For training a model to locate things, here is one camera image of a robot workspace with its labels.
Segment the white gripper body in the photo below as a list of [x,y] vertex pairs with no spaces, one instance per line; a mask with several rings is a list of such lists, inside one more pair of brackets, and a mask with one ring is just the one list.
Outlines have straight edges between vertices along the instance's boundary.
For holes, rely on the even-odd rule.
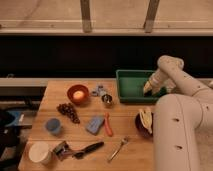
[[167,79],[168,79],[168,75],[165,74],[160,69],[157,69],[149,78],[149,82],[153,90],[159,91],[163,87],[164,82]]

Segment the whitish gripper finger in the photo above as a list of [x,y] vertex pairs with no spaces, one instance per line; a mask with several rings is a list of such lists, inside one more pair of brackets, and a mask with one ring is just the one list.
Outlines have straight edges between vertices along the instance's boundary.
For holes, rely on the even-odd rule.
[[153,95],[159,94],[159,92],[161,91],[161,88],[155,88],[152,92]]

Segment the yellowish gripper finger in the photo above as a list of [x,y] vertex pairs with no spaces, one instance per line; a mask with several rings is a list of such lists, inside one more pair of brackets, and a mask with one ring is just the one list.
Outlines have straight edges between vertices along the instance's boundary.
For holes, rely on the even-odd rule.
[[152,85],[149,81],[144,84],[143,93],[146,94],[152,90]]

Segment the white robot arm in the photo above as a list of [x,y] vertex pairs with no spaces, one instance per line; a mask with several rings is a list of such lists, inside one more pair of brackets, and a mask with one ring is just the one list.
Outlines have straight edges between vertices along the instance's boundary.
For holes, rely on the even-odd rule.
[[181,58],[163,55],[157,65],[144,91],[171,80],[180,94],[164,95],[155,105],[154,170],[200,171],[195,129],[213,128],[213,89],[184,72]]

